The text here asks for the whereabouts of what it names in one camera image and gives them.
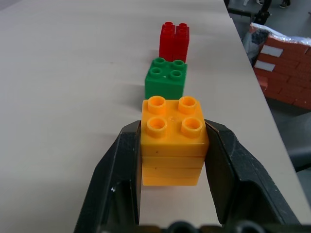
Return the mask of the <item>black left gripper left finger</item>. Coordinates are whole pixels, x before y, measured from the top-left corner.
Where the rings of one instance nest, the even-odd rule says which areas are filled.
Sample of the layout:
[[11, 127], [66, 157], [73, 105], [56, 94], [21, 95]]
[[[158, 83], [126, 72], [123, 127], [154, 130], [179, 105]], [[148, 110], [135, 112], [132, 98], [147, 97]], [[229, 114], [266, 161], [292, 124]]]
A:
[[96, 165], [74, 232], [138, 225], [142, 183], [140, 121], [124, 126]]

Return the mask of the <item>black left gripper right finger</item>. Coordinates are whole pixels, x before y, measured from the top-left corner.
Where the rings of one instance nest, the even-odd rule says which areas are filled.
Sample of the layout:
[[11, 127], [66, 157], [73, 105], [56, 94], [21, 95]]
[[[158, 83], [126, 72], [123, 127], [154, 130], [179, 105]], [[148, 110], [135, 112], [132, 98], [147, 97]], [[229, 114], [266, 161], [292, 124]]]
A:
[[206, 120], [209, 148], [207, 180], [218, 221], [299, 224], [299, 220], [265, 167], [225, 125]]

